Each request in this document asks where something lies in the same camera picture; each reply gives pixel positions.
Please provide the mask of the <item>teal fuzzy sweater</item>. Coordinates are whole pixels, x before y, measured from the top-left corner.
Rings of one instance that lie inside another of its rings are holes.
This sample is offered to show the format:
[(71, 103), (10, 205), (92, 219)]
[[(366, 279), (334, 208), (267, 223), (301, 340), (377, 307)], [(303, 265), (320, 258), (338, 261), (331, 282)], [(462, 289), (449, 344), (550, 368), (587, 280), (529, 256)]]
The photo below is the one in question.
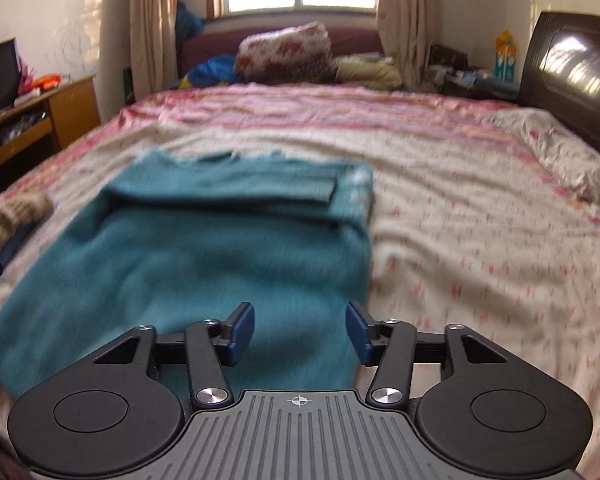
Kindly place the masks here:
[(7, 297), (0, 384), (18, 396), (133, 327), (178, 333), (250, 302), (234, 391), (350, 388), (344, 312), (367, 296), (373, 180), (352, 160), (143, 156)]

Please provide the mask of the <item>blue clothing pile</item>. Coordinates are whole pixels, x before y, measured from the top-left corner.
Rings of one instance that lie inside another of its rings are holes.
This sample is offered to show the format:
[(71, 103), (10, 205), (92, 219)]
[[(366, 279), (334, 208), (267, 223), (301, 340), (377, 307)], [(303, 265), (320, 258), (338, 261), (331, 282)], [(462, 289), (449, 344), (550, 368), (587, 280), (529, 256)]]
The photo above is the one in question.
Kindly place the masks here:
[(234, 71), (235, 55), (221, 54), (191, 68), (172, 87), (172, 90), (209, 88), (241, 84), (244, 76)]

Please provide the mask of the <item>beige brown striped sweater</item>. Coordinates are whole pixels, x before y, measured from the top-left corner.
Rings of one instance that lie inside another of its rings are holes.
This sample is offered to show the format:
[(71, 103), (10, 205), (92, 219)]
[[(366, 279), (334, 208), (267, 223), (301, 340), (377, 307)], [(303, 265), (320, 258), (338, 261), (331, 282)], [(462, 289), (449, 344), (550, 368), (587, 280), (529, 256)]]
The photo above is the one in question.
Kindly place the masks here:
[(54, 208), (54, 202), (46, 193), (0, 194), (0, 251), (19, 228), (40, 222)]

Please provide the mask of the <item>wooden side cabinet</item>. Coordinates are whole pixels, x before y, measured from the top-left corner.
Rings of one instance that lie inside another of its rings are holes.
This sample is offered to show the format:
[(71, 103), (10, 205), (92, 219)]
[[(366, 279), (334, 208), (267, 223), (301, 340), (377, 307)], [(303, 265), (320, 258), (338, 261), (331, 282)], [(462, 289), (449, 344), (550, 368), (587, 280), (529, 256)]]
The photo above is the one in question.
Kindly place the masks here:
[(0, 113), (0, 191), (101, 124), (92, 75)]

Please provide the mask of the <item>pink cherry print bedsheet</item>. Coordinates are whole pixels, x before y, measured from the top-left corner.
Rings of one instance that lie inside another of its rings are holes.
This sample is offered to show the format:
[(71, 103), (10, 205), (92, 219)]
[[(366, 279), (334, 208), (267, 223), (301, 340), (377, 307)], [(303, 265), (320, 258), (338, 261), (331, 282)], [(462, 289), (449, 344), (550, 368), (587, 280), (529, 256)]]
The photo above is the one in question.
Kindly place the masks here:
[(151, 148), (176, 156), (281, 151), (375, 170), (373, 314), (434, 332), (463, 323), (576, 389), (600, 475), (600, 217), (508, 132), (496, 105), (418, 94), (257, 84), (167, 91), (16, 182), (55, 213), (0, 278), (0, 311), (29, 266), (118, 172)]

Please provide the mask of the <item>floral white pillow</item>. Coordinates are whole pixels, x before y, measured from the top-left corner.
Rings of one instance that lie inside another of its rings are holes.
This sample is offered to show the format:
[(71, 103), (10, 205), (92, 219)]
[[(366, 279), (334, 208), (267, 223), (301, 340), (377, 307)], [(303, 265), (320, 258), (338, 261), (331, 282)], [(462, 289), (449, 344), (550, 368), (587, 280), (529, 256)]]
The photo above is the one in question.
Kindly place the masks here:
[(600, 210), (600, 152), (545, 110), (499, 110), (489, 120), (524, 144), (565, 188)]

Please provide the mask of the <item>olive yellow pillow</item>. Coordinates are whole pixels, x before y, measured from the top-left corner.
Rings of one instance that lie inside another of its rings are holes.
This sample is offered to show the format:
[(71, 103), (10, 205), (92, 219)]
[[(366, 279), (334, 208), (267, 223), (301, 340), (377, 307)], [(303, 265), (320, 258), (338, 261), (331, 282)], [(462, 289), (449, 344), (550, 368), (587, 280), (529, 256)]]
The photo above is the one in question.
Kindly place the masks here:
[(393, 91), (403, 86), (400, 70), (392, 58), (379, 54), (357, 54), (335, 58), (335, 79), (347, 86)]

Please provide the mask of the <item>dark nightstand with clutter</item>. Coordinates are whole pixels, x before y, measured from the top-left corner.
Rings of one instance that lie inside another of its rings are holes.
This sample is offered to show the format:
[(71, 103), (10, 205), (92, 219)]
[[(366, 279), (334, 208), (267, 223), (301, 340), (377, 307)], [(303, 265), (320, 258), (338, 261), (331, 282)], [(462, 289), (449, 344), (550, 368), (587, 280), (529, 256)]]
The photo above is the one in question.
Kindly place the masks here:
[(501, 81), (488, 70), (470, 66), (468, 54), (443, 44), (430, 44), (425, 76), (442, 96), (515, 103), (519, 84)]

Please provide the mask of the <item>maroon sofa bench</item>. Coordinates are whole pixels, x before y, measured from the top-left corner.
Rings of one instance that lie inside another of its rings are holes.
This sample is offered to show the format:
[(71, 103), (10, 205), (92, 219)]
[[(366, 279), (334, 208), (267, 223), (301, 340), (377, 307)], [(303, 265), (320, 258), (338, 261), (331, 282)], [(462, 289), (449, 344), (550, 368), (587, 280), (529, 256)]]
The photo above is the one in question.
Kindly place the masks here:
[(203, 32), (180, 47), (178, 74), (220, 55), (232, 58), (230, 68), (247, 78), (283, 77), (303, 64), (325, 64), (351, 54), (385, 52), (379, 32), (370, 27), (329, 26), (323, 21), (285, 28), (243, 28)]

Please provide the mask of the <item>red floral rolled quilt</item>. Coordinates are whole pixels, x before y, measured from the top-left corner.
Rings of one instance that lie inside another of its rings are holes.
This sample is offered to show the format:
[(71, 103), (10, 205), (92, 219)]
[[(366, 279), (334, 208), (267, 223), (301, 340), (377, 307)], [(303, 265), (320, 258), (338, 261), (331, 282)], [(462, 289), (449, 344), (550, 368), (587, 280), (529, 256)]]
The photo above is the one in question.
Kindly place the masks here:
[(322, 22), (251, 35), (239, 44), (234, 71), (261, 84), (315, 82), (332, 76), (332, 40)]

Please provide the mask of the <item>dark wooden headboard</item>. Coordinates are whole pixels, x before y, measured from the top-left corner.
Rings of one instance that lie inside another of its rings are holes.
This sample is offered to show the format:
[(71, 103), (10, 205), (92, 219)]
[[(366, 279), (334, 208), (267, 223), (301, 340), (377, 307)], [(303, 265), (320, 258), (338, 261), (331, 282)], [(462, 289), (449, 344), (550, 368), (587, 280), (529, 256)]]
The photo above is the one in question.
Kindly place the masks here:
[(518, 104), (547, 110), (600, 152), (600, 16), (543, 11), (534, 26)]

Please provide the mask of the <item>left beige curtain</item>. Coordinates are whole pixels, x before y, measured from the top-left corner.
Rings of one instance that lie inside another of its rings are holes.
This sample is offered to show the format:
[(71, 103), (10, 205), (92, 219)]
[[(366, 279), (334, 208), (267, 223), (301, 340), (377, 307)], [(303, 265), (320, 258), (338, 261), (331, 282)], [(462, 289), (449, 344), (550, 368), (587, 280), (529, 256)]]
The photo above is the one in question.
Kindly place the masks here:
[(130, 51), (137, 101), (166, 90), (178, 76), (178, 0), (130, 0)]

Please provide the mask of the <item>beige curtain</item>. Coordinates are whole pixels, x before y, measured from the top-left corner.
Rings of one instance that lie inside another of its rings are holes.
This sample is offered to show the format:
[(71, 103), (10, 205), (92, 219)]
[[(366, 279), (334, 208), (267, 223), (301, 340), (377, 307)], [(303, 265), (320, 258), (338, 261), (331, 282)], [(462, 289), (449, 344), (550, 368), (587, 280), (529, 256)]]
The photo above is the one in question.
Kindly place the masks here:
[(178, 0), (130, 0), (130, 51), (137, 101), (166, 90), (178, 76)]
[(408, 90), (422, 88), (438, 23), (438, 0), (376, 0), (376, 26), (382, 48), (393, 59)]

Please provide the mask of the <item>right beige curtain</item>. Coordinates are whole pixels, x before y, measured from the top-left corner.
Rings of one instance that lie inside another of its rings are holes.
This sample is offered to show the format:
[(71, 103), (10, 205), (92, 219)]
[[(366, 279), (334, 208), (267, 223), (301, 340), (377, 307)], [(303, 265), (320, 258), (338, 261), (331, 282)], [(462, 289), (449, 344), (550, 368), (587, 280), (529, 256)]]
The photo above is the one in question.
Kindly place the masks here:
[(382, 48), (393, 59), (408, 90), (422, 88), (438, 23), (438, 0), (376, 0), (376, 26)]

